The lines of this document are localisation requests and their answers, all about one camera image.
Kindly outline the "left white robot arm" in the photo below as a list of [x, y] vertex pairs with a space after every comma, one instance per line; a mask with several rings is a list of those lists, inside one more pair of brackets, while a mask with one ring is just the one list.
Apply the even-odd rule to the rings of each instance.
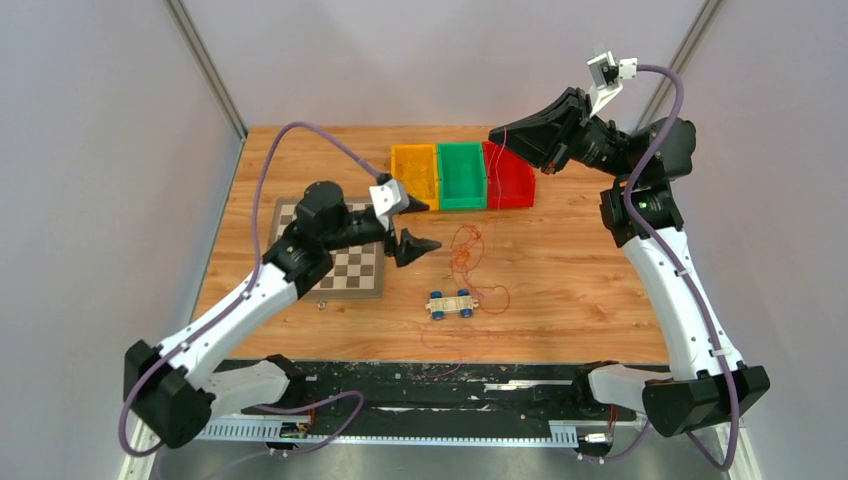
[[245, 408], [271, 404], [282, 414], [300, 410], [306, 388], [285, 357], [270, 356], [226, 372], [217, 368], [259, 326], [316, 286], [332, 270], [334, 251], [380, 242], [385, 254], [404, 267], [440, 248], [438, 241], [395, 231], [394, 216], [429, 208], [398, 180], [382, 177], [369, 195], [369, 206], [351, 211], [338, 184], [309, 185], [293, 222], [238, 287], [158, 344], [139, 340], [129, 347], [119, 426], [124, 428], [134, 413], [162, 446], [177, 449], [210, 420]]

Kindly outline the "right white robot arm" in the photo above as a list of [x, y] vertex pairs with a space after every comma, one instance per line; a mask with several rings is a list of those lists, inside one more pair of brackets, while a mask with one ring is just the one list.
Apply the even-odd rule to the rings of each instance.
[[569, 88], [540, 112], [492, 129], [489, 140], [540, 172], [569, 161], [613, 179], [601, 217], [646, 289], [669, 353], [667, 375], [613, 361], [584, 366], [571, 403], [584, 417], [610, 404], [643, 413], [665, 437], [728, 423], [769, 389], [765, 368], [748, 364], [717, 319], [695, 272], [682, 215], [671, 190], [692, 170], [696, 129], [664, 118], [634, 133], [591, 112], [589, 96]]

